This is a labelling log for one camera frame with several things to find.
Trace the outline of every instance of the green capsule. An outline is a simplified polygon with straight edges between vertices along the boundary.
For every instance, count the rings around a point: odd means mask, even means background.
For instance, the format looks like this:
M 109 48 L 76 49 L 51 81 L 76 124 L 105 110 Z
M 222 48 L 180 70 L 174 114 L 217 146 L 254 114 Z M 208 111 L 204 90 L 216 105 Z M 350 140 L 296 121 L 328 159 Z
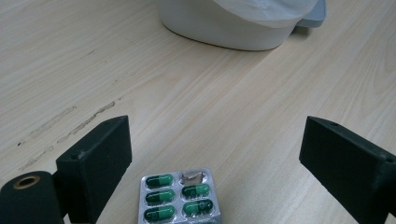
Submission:
M 172 185 L 172 175 L 155 175 L 146 179 L 146 184 L 149 189 L 157 189 Z
M 187 217 L 196 217 L 202 214 L 208 214 L 212 208 L 213 203 L 208 199 L 185 203 L 183 205 L 183 211 Z
M 175 192 L 172 189 L 165 189 L 160 191 L 151 192 L 146 195 L 146 202 L 148 205 L 170 203 L 175 197 Z
M 176 209 L 172 205 L 150 208 L 145 211 L 145 219 L 151 223 L 170 219 L 175 215 Z
M 181 194 L 188 199 L 204 197 L 209 194 L 210 187 L 207 184 L 191 185 L 184 187 Z

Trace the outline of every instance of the blister pack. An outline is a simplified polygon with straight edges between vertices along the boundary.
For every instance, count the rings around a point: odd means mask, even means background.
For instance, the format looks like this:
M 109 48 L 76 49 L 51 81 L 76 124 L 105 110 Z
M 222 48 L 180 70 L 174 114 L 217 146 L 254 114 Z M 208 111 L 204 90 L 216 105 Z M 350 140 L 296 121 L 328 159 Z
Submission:
M 212 173 L 207 168 L 144 176 L 138 224 L 221 224 Z

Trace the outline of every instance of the metal ring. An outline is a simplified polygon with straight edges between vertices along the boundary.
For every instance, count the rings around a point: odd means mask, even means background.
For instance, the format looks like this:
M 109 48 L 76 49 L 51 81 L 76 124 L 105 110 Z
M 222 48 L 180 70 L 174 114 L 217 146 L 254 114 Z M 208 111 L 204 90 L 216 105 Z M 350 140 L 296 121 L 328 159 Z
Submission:
M 27 189 L 35 185 L 38 181 L 40 181 L 39 175 L 28 175 L 14 184 L 14 189 Z

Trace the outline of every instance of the white bowl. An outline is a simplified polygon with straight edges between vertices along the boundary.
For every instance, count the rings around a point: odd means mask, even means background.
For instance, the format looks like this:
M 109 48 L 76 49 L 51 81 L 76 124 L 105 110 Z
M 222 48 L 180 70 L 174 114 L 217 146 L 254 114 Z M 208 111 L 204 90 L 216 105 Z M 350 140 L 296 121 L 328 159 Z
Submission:
M 160 18 L 169 30 L 224 48 L 273 49 L 295 27 L 271 28 L 245 21 L 212 0 L 157 0 L 156 3 Z

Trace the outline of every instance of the table surface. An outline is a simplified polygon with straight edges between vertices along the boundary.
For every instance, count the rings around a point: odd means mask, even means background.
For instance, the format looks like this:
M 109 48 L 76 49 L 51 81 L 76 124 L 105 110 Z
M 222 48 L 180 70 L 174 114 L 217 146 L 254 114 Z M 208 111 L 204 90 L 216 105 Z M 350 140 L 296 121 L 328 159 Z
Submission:
M 2 0 L 0 186 L 128 115 L 134 161 L 98 223 L 136 223 L 142 176 L 199 167 L 224 223 L 355 223 L 298 156 L 307 116 L 396 154 L 396 2 L 327 10 L 249 52 L 170 32 L 152 0 Z

